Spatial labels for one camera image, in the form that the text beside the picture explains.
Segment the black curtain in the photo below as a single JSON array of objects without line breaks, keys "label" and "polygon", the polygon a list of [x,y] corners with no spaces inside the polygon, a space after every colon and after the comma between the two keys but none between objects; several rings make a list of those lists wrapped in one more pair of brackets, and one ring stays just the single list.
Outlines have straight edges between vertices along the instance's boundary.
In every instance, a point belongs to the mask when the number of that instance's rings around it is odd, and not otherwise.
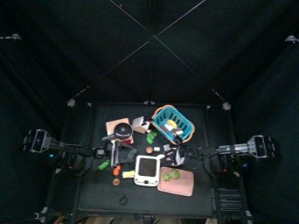
[{"label": "black curtain", "polygon": [[244,89],[235,112],[235,133],[244,143],[254,135],[271,136],[281,156],[252,160],[247,173],[251,211],[266,223],[299,220],[299,45],[290,43],[272,65]]},{"label": "black curtain", "polygon": [[234,102],[298,30],[299,2],[3,1],[4,23],[66,98]]},{"label": "black curtain", "polygon": [[[0,24],[2,34],[11,33]],[[11,39],[0,40],[0,77],[0,222],[32,223],[46,202],[52,159],[23,151],[24,136],[35,129],[60,136],[67,101]]]}]

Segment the wire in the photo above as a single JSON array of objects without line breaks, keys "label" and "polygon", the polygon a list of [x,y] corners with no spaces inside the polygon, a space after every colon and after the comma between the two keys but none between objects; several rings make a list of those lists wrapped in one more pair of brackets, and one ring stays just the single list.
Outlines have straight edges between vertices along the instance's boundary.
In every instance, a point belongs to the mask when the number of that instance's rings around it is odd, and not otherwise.
[{"label": "wire", "polygon": [[175,54],[175,52],[172,51],[172,49],[166,45],[166,43],[156,36],[154,36],[154,37],[162,43],[162,45],[166,47],[166,49],[172,53],[174,57],[186,65],[186,67],[190,69],[190,71],[192,72],[192,74],[194,75],[198,75],[196,72],[187,65],[187,63],[180,59],[180,57],[178,56],[178,54]]},{"label": "wire", "polygon": [[200,162],[200,164],[198,165],[198,166],[195,166],[195,167],[191,167],[191,166],[188,166],[188,165],[186,165],[190,169],[198,169],[198,168],[200,168],[202,167],[202,165],[210,160],[210,158],[212,157],[212,156],[215,156],[215,155],[218,155],[218,154],[220,154],[219,152],[215,152],[215,153],[212,153],[212,154],[210,154],[210,156],[208,156],[208,158],[206,158],[202,162]]},{"label": "wire", "polygon": [[86,145],[80,145],[80,144],[76,144],[76,143],[64,143],[64,145],[67,145],[67,146],[79,146],[79,147],[86,147],[86,148],[88,148],[88,146],[86,146]]},{"label": "wire", "polygon": [[112,1],[112,0],[110,0],[110,2],[131,17],[131,19],[144,28],[144,30],[147,31],[147,32],[150,32],[148,30],[147,30],[147,28],[142,25],[142,23],[132,17],[132,15],[130,15],[128,14],[128,12],[123,9],[123,7],[122,7],[122,4],[120,5],[118,5],[118,3],[115,2],[115,1]]},{"label": "wire", "polygon": [[200,1],[155,36],[160,36],[204,2]]},{"label": "wire", "polygon": [[136,52],[150,43],[150,41],[146,41],[115,65],[112,68],[108,69],[108,71],[106,71],[95,80],[94,83],[91,83],[88,86],[86,86],[71,98],[71,100],[75,100],[75,98],[78,98],[90,88],[92,85],[95,85],[104,76],[107,76],[112,70],[115,70],[115,68],[134,55],[136,54]]}]

